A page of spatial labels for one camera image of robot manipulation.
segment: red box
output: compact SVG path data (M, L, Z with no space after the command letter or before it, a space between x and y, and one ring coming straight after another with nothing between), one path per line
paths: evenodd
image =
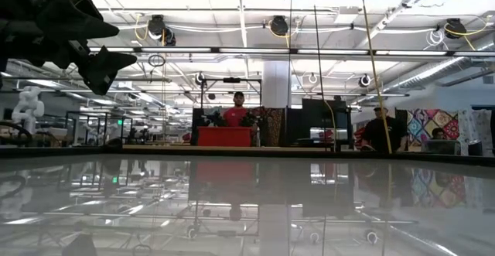
M251 128L198 127L198 145L214 147L251 147Z

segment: red shirt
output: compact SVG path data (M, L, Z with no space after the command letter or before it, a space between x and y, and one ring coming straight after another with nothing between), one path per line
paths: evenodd
M248 110L246 108L234 107L225 111L224 119L227 121L228 126L238 127L247 112Z

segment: reflective floor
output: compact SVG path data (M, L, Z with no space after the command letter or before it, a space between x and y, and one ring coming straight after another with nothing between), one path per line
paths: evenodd
M4 256L495 251L489 168L164 155L3 162L19 163L0 174Z

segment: man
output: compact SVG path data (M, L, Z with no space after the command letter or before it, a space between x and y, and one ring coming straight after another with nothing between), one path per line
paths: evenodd
M445 140L446 135L441 128L435 128L432 131L433 140Z
M392 152L404 151L406 144L407 128L398 120L387 116L388 110L384 108L387 120L388 135ZM363 145L370 145L377 152L388 153L387 136L384 129L384 120L380 108L374 109L377 118L367 123L363 133Z
M224 113L224 119L227 125L230 127L238 127L242 118L246 115L248 110L242 105L244 104L244 94L242 92L236 92L234 94L234 106Z

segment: white pillar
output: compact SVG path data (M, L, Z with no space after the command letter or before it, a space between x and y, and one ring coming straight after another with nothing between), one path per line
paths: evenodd
M259 206L260 256L289 255L290 209L288 205Z
M290 106L291 74L288 66L287 60L263 63L261 105L267 108Z

